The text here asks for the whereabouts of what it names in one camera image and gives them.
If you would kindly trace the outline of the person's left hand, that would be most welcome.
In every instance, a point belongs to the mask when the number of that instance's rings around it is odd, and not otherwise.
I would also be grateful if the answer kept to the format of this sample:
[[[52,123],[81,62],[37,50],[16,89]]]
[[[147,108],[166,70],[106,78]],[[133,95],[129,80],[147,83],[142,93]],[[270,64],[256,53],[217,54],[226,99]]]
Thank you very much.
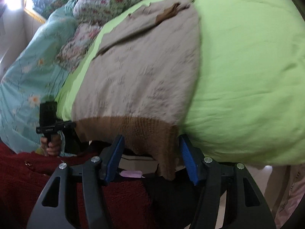
[[[45,156],[58,157],[60,155],[62,139],[59,134],[52,135],[50,142],[47,141],[47,138],[41,137],[40,142]]]

